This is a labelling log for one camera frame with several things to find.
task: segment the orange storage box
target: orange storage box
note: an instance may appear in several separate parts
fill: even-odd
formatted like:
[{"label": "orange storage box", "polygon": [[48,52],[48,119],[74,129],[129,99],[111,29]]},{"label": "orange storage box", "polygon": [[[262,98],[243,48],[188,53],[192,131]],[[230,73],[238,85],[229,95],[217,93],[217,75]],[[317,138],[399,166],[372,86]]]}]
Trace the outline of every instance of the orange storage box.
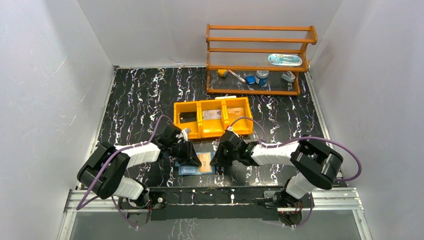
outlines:
[{"label": "orange storage box", "polygon": [[[194,112],[196,121],[191,119],[190,122],[181,123],[181,113]],[[220,137],[241,116],[252,117],[247,97],[174,103],[174,124],[181,129],[190,128],[189,139]],[[253,122],[248,119],[239,120],[232,130],[239,135],[252,134]]]}]

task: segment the metal frame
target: metal frame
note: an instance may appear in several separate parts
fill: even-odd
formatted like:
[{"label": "metal frame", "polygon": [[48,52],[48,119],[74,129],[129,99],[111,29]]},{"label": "metal frame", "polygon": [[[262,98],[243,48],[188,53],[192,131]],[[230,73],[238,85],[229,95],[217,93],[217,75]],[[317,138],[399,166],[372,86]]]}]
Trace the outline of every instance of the metal frame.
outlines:
[{"label": "metal frame", "polygon": [[[306,82],[309,86],[310,94],[312,97],[312,101],[314,103],[315,109],[317,111],[318,120],[320,122],[322,132],[325,138],[330,139],[329,132],[326,126],[326,123],[323,118],[323,114],[321,112],[320,105],[317,100],[317,96],[314,90],[314,86],[312,83],[312,78],[309,72],[305,74]],[[85,190],[71,190],[69,192],[66,205],[63,213],[63,220],[61,229],[59,232],[58,240],[69,240],[71,237],[71,233],[74,227],[76,215],[77,215],[77,205],[79,201],[82,199],[85,194]],[[94,193],[90,193],[87,199],[94,197]],[[312,196],[314,199],[315,207],[314,211],[334,211],[334,210],[352,210],[353,216],[355,218],[356,226],[359,231],[359,235],[362,240],[371,240],[371,234],[368,229],[367,222],[364,216],[364,208],[361,202],[361,199],[358,195],[358,191],[355,187],[335,187],[331,190],[314,190],[312,191]],[[278,208],[278,211],[294,211],[294,208]],[[112,202],[111,198],[102,200],[95,199],[88,206],[81,209],[79,212],[116,212],[117,209]],[[128,210],[130,213],[146,213],[146,209],[134,209]]]}]

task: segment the sponge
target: sponge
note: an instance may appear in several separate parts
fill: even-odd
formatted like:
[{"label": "sponge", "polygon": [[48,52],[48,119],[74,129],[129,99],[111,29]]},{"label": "sponge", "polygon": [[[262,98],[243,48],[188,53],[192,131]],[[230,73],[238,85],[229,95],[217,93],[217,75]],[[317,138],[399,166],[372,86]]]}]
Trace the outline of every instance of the sponge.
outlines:
[{"label": "sponge", "polygon": [[218,75],[225,78],[228,75],[228,70],[226,69],[219,69],[218,70]]}]

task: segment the white object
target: white object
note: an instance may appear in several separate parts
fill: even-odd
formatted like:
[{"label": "white object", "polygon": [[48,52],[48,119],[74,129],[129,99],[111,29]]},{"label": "white object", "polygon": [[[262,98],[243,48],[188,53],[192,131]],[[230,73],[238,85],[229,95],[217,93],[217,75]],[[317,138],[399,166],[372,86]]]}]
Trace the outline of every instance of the white object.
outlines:
[{"label": "white object", "polygon": [[235,72],[233,72],[233,71],[231,71],[231,70],[228,70],[228,72],[229,72],[230,74],[234,75],[234,77],[238,78],[238,80],[242,81],[243,83],[246,83],[246,80],[244,80],[244,79],[243,79],[240,75],[238,75],[237,73],[235,73]]},{"label": "white object", "polygon": [[184,128],[184,129],[181,131],[182,138],[183,138],[185,141],[188,141],[188,140],[189,140],[189,133],[191,133],[191,131],[192,131],[192,130],[190,130],[190,128],[188,128],[188,127]]},{"label": "white object", "polygon": [[217,96],[215,99],[236,99],[237,96]]},{"label": "white object", "polygon": [[295,81],[296,76],[293,74],[293,72],[288,71],[281,75],[281,78],[286,80],[289,83],[293,83]]},{"label": "white object", "polygon": [[253,153],[251,158],[258,165],[265,164],[284,164],[284,165],[293,165],[290,162],[291,154],[296,151],[298,148],[298,142],[293,142],[284,146],[274,147],[274,148],[266,148],[261,144],[256,145],[253,148]]},{"label": "white object", "polygon": [[[123,147],[126,146],[115,146],[116,149],[121,149]],[[158,148],[158,146],[150,142],[144,146],[134,147],[122,152],[131,157],[128,165],[126,166],[128,169],[135,165],[156,162],[161,150]]]},{"label": "white object", "polygon": [[287,184],[286,192],[296,199],[301,199],[306,193],[314,190],[316,186],[310,183],[302,173],[292,177]]},{"label": "white object", "polygon": [[122,180],[113,195],[136,200],[140,197],[140,194],[142,194],[143,189],[143,186],[136,180],[128,177],[122,177]]}]

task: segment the black marble table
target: black marble table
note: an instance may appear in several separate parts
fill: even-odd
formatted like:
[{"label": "black marble table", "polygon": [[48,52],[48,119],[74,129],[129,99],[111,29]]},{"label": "black marble table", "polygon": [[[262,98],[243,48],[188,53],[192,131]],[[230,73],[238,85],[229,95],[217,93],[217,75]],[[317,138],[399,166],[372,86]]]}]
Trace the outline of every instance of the black marble table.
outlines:
[{"label": "black marble table", "polygon": [[[129,145],[146,141],[162,114],[173,119],[174,103],[214,99],[222,94],[206,94],[205,67],[118,69],[99,133],[99,142]],[[300,95],[247,95],[253,118],[265,129],[268,142],[283,142],[303,134],[322,137],[317,112],[303,73],[299,75]],[[166,125],[159,125],[161,132]],[[254,127],[248,139],[258,139],[261,131]],[[217,139],[197,140],[197,152],[214,152]],[[146,163],[128,170],[150,187],[227,187],[283,186],[296,175],[293,166],[272,164],[218,167],[215,174],[179,176],[175,159]]]}]

